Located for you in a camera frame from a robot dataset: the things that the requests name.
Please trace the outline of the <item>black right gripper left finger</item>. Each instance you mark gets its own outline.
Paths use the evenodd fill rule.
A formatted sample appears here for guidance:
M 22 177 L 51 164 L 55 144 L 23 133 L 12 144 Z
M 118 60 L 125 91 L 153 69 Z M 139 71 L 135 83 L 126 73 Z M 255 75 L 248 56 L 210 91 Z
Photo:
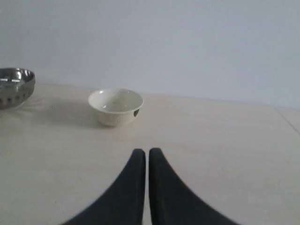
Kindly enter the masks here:
M 145 199 L 146 156 L 134 149 L 111 186 L 65 225 L 141 225 Z

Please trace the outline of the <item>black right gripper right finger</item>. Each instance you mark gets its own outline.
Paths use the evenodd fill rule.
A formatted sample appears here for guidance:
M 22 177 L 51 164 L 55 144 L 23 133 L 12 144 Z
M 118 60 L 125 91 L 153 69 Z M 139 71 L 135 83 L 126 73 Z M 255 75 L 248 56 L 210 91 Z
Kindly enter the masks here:
M 236 225 L 180 179 L 160 148 L 149 151 L 149 202 L 153 225 Z

